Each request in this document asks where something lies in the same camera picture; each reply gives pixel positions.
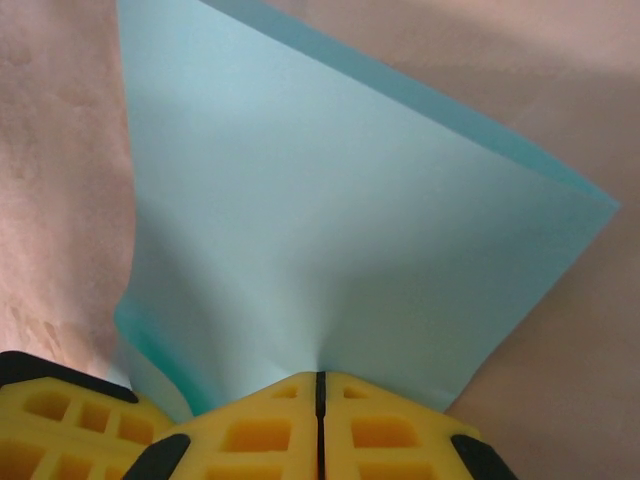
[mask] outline light blue paper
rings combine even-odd
[[[446,408],[616,203],[260,2],[206,3],[119,1],[138,202],[120,332],[194,413],[322,369]]]

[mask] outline fabric background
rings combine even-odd
[[[451,413],[523,480],[640,478],[640,4],[271,0],[624,204]],[[0,0],[0,347],[103,375],[133,247],[115,0]]]

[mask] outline yellow foam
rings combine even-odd
[[[479,433],[350,375],[327,375],[328,480],[473,480],[452,435]]]
[[[300,373],[176,426],[191,444],[172,480],[315,480],[315,373]]]
[[[167,430],[141,397],[128,403],[55,378],[0,388],[0,480],[115,480]]]

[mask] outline black rubber edge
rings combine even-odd
[[[126,387],[92,377],[44,358],[19,351],[0,353],[0,388],[13,383],[52,377],[129,403],[138,403],[135,393]]]
[[[467,435],[454,435],[451,443],[473,480],[518,480],[491,445]]]
[[[327,413],[327,372],[316,374],[316,418],[318,420],[318,480],[326,480],[324,417]]]
[[[169,480],[190,444],[188,435],[177,433],[149,445],[122,480]]]

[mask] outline pink fabric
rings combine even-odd
[[[451,413],[522,479],[640,478],[640,5],[272,3],[515,128],[624,202]],[[114,12],[113,0],[0,0],[0,347],[93,373],[133,244]]]
[[[102,374],[133,188],[111,1],[0,0],[0,347]]]

